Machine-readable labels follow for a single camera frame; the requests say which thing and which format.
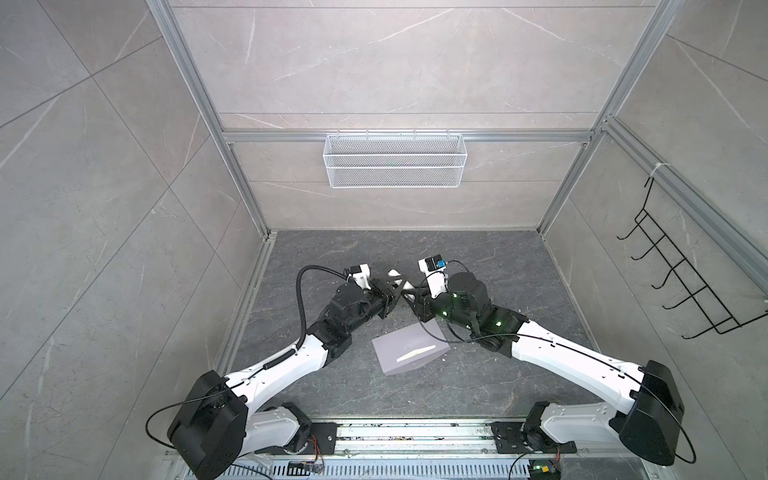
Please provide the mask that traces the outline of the white glue stick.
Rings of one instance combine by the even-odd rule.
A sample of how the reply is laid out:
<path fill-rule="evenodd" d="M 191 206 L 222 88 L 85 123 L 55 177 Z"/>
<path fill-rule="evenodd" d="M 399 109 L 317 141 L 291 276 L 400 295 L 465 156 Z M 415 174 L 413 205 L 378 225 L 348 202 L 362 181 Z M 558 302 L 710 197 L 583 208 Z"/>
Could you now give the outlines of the white glue stick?
<path fill-rule="evenodd" d="M 387 274 L 387 285 L 398 296 L 410 296 L 414 297 L 416 291 L 414 286 L 408 281 L 406 277 L 401 275 L 397 270 L 391 269 Z"/>

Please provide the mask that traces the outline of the beige letter paper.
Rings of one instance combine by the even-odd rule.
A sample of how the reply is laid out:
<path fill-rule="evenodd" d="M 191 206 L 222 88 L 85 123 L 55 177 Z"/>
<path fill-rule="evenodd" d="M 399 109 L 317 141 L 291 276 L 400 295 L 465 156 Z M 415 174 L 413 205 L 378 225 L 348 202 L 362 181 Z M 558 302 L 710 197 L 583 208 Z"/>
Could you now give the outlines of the beige letter paper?
<path fill-rule="evenodd" d="M 436 348 L 436 345 L 430 345 L 430 346 L 426 346 L 426 347 L 422 347 L 422 348 L 419 348 L 419 349 L 412 350 L 412 351 L 410 351 L 410 352 L 408 352 L 408 353 L 398 357 L 396 359 L 396 362 L 400 363 L 400 362 L 408 361 L 408 360 L 410 360 L 412 358 L 415 358 L 417 356 L 423 355 L 426 352 L 429 352 L 429 351 L 431 351 L 431 350 L 433 350 L 435 348 Z"/>

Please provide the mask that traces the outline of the grey purple envelope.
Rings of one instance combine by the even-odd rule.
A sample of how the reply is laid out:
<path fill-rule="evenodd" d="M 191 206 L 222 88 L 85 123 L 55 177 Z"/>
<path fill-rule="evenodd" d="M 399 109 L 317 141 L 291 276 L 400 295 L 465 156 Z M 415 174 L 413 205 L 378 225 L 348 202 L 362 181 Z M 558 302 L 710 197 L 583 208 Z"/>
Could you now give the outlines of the grey purple envelope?
<path fill-rule="evenodd" d="M 417 322 L 374 338 L 372 344 L 385 376 L 419 369 L 450 351 L 435 320 Z"/>

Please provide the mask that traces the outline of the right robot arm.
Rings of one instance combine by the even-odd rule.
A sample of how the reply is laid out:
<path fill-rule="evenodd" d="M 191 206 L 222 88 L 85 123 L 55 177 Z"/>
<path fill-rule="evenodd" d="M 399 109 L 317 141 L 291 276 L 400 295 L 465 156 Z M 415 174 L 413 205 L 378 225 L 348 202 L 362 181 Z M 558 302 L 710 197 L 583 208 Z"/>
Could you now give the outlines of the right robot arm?
<path fill-rule="evenodd" d="M 619 442 L 660 466 L 679 460 L 685 407 L 671 370 L 650 360 L 618 360 L 547 330 L 524 314 L 495 305 L 486 285 L 471 272 L 427 274 L 418 286 L 399 284 L 403 297 L 423 320 L 461 327 L 463 343 L 548 370 L 591 392 L 598 402 L 560 405 L 540 401 L 522 429 L 532 450 L 569 442 Z"/>

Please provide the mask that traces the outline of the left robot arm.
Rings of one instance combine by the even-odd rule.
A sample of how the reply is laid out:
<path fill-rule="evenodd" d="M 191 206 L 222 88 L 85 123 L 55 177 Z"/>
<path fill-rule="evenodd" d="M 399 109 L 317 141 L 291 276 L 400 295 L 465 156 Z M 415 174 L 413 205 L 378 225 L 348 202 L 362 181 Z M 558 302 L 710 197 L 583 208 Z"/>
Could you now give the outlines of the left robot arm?
<path fill-rule="evenodd" d="M 304 376 L 339 358 L 353 332 L 374 317 L 385 318 L 397 304 L 404 280 L 374 278 L 366 289 L 342 284 L 302 343 L 246 369 L 221 376 L 201 375 L 180 404 L 167 437 L 198 479 L 215 479 L 246 453 L 267 448 L 299 449 L 310 420 L 293 404 L 262 407 Z"/>

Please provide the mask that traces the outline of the aluminium rail frame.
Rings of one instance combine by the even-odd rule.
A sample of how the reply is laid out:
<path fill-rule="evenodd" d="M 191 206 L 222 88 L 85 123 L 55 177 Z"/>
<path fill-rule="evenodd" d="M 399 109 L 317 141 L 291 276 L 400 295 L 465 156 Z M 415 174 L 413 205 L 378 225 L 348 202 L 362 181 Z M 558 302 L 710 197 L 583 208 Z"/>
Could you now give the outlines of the aluminium rail frame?
<path fill-rule="evenodd" d="M 525 422 L 522 418 L 448 419 L 325 419 L 339 425 L 335 453 L 324 457 L 347 458 L 506 458 L 498 454 L 490 424 L 495 421 Z M 634 455 L 617 441 L 577 440 L 559 448 L 530 453 L 539 457 L 558 454 L 575 458 L 613 458 Z"/>

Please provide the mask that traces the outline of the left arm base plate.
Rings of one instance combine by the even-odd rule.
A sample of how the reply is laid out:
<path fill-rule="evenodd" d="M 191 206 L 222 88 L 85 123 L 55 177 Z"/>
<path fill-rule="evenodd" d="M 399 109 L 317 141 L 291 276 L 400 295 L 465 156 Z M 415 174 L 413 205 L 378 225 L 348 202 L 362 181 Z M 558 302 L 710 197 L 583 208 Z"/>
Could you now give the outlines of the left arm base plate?
<path fill-rule="evenodd" d="M 322 454 L 333 455 L 336 449 L 339 425 L 334 422 L 316 422 L 311 425 L 301 425 L 296 434 L 292 452 L 304 455 Z"/>

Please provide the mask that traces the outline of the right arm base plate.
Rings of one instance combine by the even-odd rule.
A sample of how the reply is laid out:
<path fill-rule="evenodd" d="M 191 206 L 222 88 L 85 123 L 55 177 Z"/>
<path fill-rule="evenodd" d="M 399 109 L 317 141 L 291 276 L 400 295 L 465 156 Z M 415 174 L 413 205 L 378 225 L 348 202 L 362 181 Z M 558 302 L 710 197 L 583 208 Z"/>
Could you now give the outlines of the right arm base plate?
<path fill-rule="evenodd" d="M 523 454 L 536 452 L 536 442 L 531 436 L 532 427 L 525 422 L 495 421 L 490 424 L 492 439 L 498 454 Z"/>

